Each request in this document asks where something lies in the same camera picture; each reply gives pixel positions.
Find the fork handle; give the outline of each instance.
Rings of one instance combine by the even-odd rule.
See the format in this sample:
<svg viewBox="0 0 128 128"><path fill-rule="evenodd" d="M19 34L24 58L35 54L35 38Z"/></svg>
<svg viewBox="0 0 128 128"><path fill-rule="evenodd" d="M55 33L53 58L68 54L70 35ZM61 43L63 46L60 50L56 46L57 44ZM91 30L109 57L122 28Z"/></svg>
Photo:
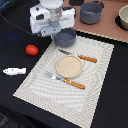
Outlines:
<svg viewBox="0 0 128 128"><path fill-rule="evenodd" d="M67 83L67 84L70 84L70 85L72 85L72 86L75 86L75 87L77 87L77 88L80 88L80 89L85 89L85 86L84 86L84 85L79 84L79 83L76 83L76 82L74 82L74 81L70 81L70 80L68 80L68 79L64 79L63 82L64 82L64 83Z"/></svg>
<svg viewBox="0 0 128 128"><path fill-rule="evenodd" d="M78 57L79 57L80 59L88 60L88 61L91 61L91 62L94 62L94 63L97 62L97 59L94 59L94 58L91 58L91 57L87 57L87 56L83 56L83 55L78 55Z"/></svg>

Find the silver fork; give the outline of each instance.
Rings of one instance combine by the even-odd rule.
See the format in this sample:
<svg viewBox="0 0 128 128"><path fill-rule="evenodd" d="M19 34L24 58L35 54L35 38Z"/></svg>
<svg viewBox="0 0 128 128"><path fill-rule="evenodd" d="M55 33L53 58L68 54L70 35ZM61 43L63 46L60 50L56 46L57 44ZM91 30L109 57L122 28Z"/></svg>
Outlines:
<svg viewBox="0 0 128 128"><path fill-rule="evenodd" d="M76 83L76 82L71 81L71 80L68 80L68 79L60 78L60 77L56 76L55 74L53 74L53 73L51 73L51 72L46 72L45 75L46 75L47 77L49 77L50 79L53 79L53 80L61 80L61 81L63 81L64 83L70 84L70 85L75 86L75 87L77 87L77 88L85 89L85 86L84 86L84 85L79 84L79 83Z"/></svg>

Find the tomato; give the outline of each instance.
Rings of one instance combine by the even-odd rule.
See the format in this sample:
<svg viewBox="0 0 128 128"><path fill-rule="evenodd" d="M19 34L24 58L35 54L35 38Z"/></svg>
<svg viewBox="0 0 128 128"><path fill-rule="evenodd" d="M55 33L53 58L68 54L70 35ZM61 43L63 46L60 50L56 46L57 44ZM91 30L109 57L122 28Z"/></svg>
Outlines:
<svg viewBox="0 0 128 128"><path fill-rule="evenodd" d="M34 45L28 45L26 47L26 53L32 56L35 56L38 54L38 48Z"/></svg>

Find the black tablecloth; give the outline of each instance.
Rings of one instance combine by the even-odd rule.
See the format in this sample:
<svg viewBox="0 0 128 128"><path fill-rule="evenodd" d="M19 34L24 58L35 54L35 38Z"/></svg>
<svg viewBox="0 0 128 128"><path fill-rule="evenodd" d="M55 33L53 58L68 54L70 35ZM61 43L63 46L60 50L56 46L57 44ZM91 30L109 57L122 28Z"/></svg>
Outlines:
<svg viewBox="0 0 128 128"><path fill-rule="evenodd" d="M38 0L15 0L3 10L10 22L30 30L30 12ZM128 44L77 32L77 35L114 44L114 51L105 76L91 128L128 128ZM8 24L0 17L0 105L31 116L53 128L78 126L13 97L13 93L38 62L51 43L50 37L29 35ZM25 52L27 45L39 48L37 56ZM25 75L7 76L6 68L26 68Z"/></svg>

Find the white robot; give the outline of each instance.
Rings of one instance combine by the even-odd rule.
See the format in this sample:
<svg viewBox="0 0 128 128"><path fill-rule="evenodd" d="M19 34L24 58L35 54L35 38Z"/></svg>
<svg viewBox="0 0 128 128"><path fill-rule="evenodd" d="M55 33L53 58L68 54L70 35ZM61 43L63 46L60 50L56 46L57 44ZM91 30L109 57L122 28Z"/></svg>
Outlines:
<svg viewBox="0 0 128 128"><path fill-rule="evenodd" d="M61 29L74 26L75 9L63 11L63 0L39 0L40 3L30 8L30 26L33 34L51 36Z"/></svg>

